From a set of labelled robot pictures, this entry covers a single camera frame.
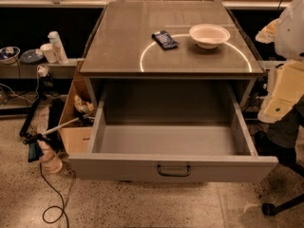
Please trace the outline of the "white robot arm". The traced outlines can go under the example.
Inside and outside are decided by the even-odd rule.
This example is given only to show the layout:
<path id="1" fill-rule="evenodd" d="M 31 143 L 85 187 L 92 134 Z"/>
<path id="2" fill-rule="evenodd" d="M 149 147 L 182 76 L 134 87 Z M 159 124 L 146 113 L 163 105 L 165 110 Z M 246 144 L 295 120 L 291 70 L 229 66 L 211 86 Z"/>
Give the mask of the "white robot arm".
<path id="1" fill-rule="evenodd" d="M 257 117 L 265 123 L 280 121 L 304 95 L 304 0 L 292 3 L 256 36 L 260 43 L 275 45 L 286 59 L 269 75 L 269 92 Z"/>

